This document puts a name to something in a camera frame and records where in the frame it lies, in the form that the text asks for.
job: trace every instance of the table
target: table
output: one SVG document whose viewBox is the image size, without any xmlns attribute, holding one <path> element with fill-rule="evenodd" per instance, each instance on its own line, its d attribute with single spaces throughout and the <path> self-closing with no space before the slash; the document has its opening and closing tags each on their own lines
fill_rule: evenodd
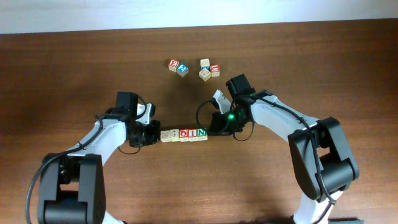
<svg viewBox="0 0 398 224">
<path fill-rule="evenodd" d="M 229 95 L 225 82 L 244 73 L 255 89 L 343 125 L 360 177 L 331 217 L 394 223 L 397 55 L 397 20 L 1 35 L 0 222 L 24 223 L 44 155 L 76 144 L 117 91 L 153 102 L 162 129 L 195 128 L 198 105 L 217 89 Z M 189 67 L 186 77 L 168 70 L 171 58 Z M 203 82 L 201 58 L 220 64 L 220 77 Z M 203 123 L 214 110 L 201 111 Z M 129 223 L 255 223 L 291 216 L 301 197 L 287 143 L 260 126 L 246 142 L 209 137 L 134 156 L 115 151 L 104 179 L 107 210 Z"/>
</svg>

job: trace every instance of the white wall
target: white wall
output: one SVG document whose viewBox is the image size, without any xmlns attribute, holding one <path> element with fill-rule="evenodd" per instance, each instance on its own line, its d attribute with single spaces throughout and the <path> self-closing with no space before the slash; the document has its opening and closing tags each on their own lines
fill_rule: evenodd
<svg viewBox="0 0 398 224">
<path fill-rule="evenodd" d="M 398 0 L 0 0 L 0 34 L 398 17 Z"/>
</svg>

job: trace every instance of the white block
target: white block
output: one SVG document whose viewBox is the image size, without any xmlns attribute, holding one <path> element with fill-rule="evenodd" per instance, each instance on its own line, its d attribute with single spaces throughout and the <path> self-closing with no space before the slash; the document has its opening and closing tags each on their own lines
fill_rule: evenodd
<svg viewBox="0 0 398 224">
<path fill-rule="evenodd" d="M 188 139 L 189 139 L 189 141 L 197 141 L 198 140 L 198 130 L 197 129 L 188 129 Z"/>
<path fill-rule="evenodd" d="M 160 140 L 162 142 L 169 142 L 170 141 L 170 130 L 168 131 L 161 131 L 160 132 Z"/>
<path fill-rule="evenodd" d="M 201 128 L 198 129 L 198 141 L 207 140 L 207 132 Z"/>
<path fill-rule="evenodd" d="M 172 142 L 180 141 L 179 130 L 178 129 L 170 130 L 170 140 Z"/>
<path fill-rule="evenodd" d="M 177 67 L 180 64 L 178 60 L 172 59 L 169 63 L 169 70 L 173 72 L 177 72 Z"/>
<path fill-rule="evenodd" d="M 188 138 L 188 130 L 187 130 L 187 129 L 181 129 L 181 130 L 179 131 L 179 137 L 180 137 L 180 142 L 189 141 L 189 138 Z"/>
<path fill-rule="evenodd" d="M 211 77 L 218 77 L 220 75 L 220 66 L 212 65 L 210 66 Z"/>
<path fill-rule="evenodd" d="M 210 71 L 210 60 L 208 58 L 200 60 L 200 70 L 204 68 Z"/>
<path fill-rule="evenodd" d="M 184 65 L 184 64 L 180 64 L 177 67 L 177 73 L 179 75 L 181 75 L 182 77 L 184 77 L 188 73 L 188 67 L 186 65 Z"/>
<path fill-rule="evenodd" d="M 207 79 L 209 79 L 211 77 L 211 72 L 209 70 L 207 70 L 207 68 L 202 69 L 199 72 L 199 77 L 203 80 L 203 81 L 207 81 Z"/>
</svg>

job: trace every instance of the wooden table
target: wooden table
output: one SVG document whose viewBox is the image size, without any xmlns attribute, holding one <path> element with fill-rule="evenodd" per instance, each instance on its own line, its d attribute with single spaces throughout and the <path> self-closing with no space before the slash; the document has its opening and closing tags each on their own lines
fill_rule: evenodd
<svg viewBox="0 0 398 224">
<path fill-rule="evenodd" d="M 304 114 L 342 123 L 361 175 L 332 218 L 396 223 L 397 55 L 397 20 L 1 35 L 0 223 L 24 223 L 44 155 L 79 141 L 117 91 L 153 102 L 164 129 L 195 128 L 198 105 L 217 89 L 228 95 L 225 82 L 241 73 Z M 168 70 L 170 58 L 188 65 L 186 77 Z M 221 76 L 203 82 L 201 58 Z M 254 223 L 291 216 L 301 197 L 287 143 L 260 126 L 246 142 L 116 151 L 104 178 L 107 210 L 129 223 Z"/>
</svg>

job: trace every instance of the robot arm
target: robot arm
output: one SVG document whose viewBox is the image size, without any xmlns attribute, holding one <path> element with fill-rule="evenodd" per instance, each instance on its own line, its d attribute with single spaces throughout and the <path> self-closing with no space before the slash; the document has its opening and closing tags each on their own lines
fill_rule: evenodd
<svg viewBox="0 0 398 224">
<path fill-rule="evenodd" d="M 242 131 L 244 125 L 251 121 L 269 128 L 288 142 L 295 176 L 303 190 L 300 207 L 293 220 L 296 224 L 328 223 L 328 216 L 334 205 L 320 186 L 315 159 L 319 162 L 325 188 L 333 200 L 337 200 L 359 175 L 358 166 L 340 123 L 335 118 L 319 120 L 299 113 L 280 102 L 269 91 L 256 92 L 244 75 L 232 78 L 226 85 L 236 106 L 232 109 L 231 103 L 217 90 L 213 96 L 213 104 L 220 112 L 213 114 L 210 132 L 217 133 L 224 129 L 224 135 L 233 134 Z M 329 147 L 330 153 L 314 158 L 308 129 L 302 121 L 311 129 L 315 147 Z"/>
<path fill-rule="evenodd" d="M 103 179 L 105 162 L 125 141 L 132 147 L 155 144 L 160 138 L 160 123 L 151 121 L 155 106 L 140 105 L 138 96 L 119 92 L 116 107 L 100 116 L 94 128 L 73 151 L 54 160 L 40 179 L 39 223 L 122 224 L 106 211 Z M 79 151 L 77 147 L 86 145 Z M 49 154 L 44 162 L 55 156 Z M 78 191 L 61 190 L 60 185 L 79 182 Z"/>
</svg>

